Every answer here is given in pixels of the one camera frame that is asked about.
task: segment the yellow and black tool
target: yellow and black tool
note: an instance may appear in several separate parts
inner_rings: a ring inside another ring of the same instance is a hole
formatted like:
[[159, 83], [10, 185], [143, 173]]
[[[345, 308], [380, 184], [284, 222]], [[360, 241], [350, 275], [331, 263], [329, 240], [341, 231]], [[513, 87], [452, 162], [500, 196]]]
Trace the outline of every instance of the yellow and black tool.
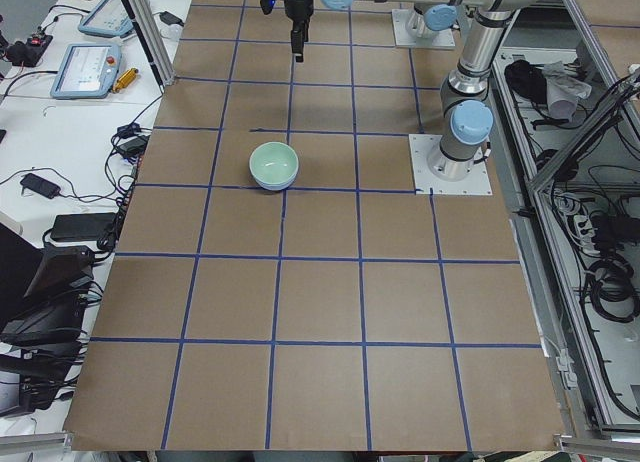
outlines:
[[131, 82], [136, 80], [136, 77], [138, 76], [138, 72], [139, 72], [138, 69], [136, 69], [135, 67], [131, 67], [129, 70], [127, 70], [124, 74], [118, 77], [118, 80], [116, 80], [116, 83], [113, 84], [113, 91], [118, 93], [122, 89], [129, 87]]

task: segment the white mounting plate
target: white mounting plate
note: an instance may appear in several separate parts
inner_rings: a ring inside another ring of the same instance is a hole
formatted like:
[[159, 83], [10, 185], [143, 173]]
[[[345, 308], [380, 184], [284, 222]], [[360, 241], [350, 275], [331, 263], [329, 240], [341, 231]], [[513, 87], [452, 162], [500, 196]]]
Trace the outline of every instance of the white mounting plate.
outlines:
[[[459, 182], [442, 180], [431, 172], [427, 166], [427, 156], [432, 147], [440, 143], [441, 138], [441, 135], [431, 134], [409, 135], [416, 194], [429, 195], [433, 190], [436, 195], [493, 195], [484, 162], [474, 165], [469, 175]], [[478, 149], [476, 159], [480, 157], [482, 150]]]
[[454, 50], [456, 41], [453, 38], [451, 29], [443, 30], [433, 39], [421, 39], [412, 37], [407, 32], [405, 24], [413, 12], [413, 9], [393, 9], [391, 19], [393, 20], [393, 33], [396, 37], [397, 47], [409, 47], [413, 49], [441, 49]]

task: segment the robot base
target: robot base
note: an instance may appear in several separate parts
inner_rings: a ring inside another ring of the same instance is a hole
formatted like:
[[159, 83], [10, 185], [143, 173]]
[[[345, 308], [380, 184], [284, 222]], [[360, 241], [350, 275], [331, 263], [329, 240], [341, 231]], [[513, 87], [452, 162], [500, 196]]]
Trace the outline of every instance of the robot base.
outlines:
[[451, 29], [439, 32], [433, 39], [413, 37], [409, 34], [406, 29], [406, 23], [412, 13], [413, 9], [393, 9], [391, 11], [393, 33], [396, 37], [397, 47], [441, 50], [454, 50], [456, 48], [456, 42]]
[[[458, 182], [443, 180], [434, 175], [427, 165], [427, 158], [433, 147], [440, 143], [441, 138], [441, 135], [409, 135], [416, 193], [429, 195], [433, 191], [436, 195], [493, 195], [484, 162], [474, 165], [469, 175]], [[482, 150], [478, 149], [476, 158], [480, 157]]]

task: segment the white surface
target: white surface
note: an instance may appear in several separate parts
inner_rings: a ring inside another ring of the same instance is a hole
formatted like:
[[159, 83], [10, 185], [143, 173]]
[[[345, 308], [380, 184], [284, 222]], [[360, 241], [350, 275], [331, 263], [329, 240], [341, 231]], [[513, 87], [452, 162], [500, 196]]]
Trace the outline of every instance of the white surface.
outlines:
[[453, 32], [451, 29], [439, 32], [433, 39], [413, 37], [409, 34], [405, 26], [412, 11], [413, 9], [393, 9], [391, 11], [393, 34], [396, 38], [396, 46], [414, 49], [441, 50], [454, 50], [456, 48], [456, 42], [453, 38]]
[[[484, 162], [476, 164], [469, 175], [459, 182], [448, 182], [436, 177], [427, 165], [427, 156], [431, 149], [440, 142], [441, 135], [409, 135], [411, 147], [411, 165], [413, 181], [417, 194], [429, 195], [491, 195], [491, 183]], [[476, 159], [482, 156], [478, 149]]]
[[[91, 9], [99, 1], [58, 0], [57, 3]], [[191, 3], [191, 0], [149, 1], [153, 12], [168, 10], [183, 20], [186, 19]], [[70, 10], [54, 9], [43, 25], [62, 12]], [[41, 65], [35, 70], [57, 70], [68, 44], [72, 42], [118, 40], [84, 35], [77, 30], [79, 21], [79, 16], [63, 16], [49, 28], [47, 33], [53, 34], [54, 39]], [[19, 170], [51, 167], [70, 179], [79, 195], [103, 195], [111, 191], [111, 185], [104, 175], [104, 162], [111, 149], [111, 136], [118, 126], [129, 123], [160, 94], [138, 39], [132, 37], [119, 43], [122, 45], [126, 68], [137, 67], [140, 70], [138, 79], [119, 94], [109, 94], [106, 99], [101, 100], [54, 100], [49, 97], [53, 75], [27, 77], [14, 85], [10, 96], [0, 105], [0, 128], [7, 130], [5, 139], [0, 143], [0, 181]], [[165, 39], [171, 59], [177, 45], [177, 42]], [[19, 72], [19, 68], [14, 68], [6, 75], [12, 77]], [[4, 93], [8, 83], [4, 81], [0, 84], [0, 94]], [[159, 103], [156, 103], [139, 119], [142, 126], [153, 126], [158, 107]], [[116, 179], [131, 172], [131, 165], [120, 157], [112, 158], [111, 167]], [[38, 174], [61, 185], [63, 194], [69, 193], [68, 184], [53, 172]], [[115, 203], [111, 201], [83, 204], [73, 199], [49, 200], [37, 194], [23, 194], [19, 182], [20, 177], [16, 176], [0, 185], [0, 211], [22, 224], [23, 237], [37, 247], [42, 246], [42, 233], [51, 227], [55, 216], [60, 213], [116, 210]], [[107, 280], [110, 262], [94, 268], [95, 280], [102, 286]], [[97, 307], [92, 307], [85, 313], [83, 329], [89, 333], [97, 311]], [[59, 432], [69, 406], [70, 402], [54, 402], [50, 409], [38, 410], [22, 418], [35, 421], [35, 433]], [[16, 420], [22, 418], [0, 418], [0, 435], [6, 435]], [[12, 456], [12, 460], [26, 460], [27, 455]], [[62, 459], [62, 448], [59, 451], [36, 453], [34, 456], [36, 461], [52, 462]]]

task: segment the bowl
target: bowl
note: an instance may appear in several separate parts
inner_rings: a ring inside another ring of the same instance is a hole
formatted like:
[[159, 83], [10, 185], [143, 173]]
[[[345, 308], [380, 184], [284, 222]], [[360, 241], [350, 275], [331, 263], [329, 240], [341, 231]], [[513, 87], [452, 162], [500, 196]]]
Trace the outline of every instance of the bowl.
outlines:
[[249, 158], [249, 170], [255, 181], [267, 190], [284, 190], [298, 175], [298, 156], [287, 144], [267, 142]]

